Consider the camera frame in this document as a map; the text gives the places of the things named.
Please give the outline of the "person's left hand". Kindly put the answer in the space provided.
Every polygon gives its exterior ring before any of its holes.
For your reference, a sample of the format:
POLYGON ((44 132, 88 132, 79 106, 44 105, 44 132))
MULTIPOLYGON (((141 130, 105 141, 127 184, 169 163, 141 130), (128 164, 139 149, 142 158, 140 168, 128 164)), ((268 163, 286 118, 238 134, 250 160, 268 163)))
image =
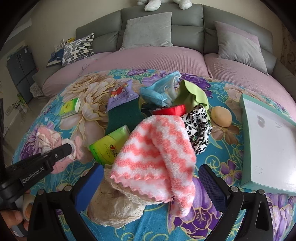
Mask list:
POLYGON ((22 224, 24 229, 28 231, 29 222, 23 219, 21 212, 17 210, 3 210, 1 211, 1 216, 9 228, 22 224))

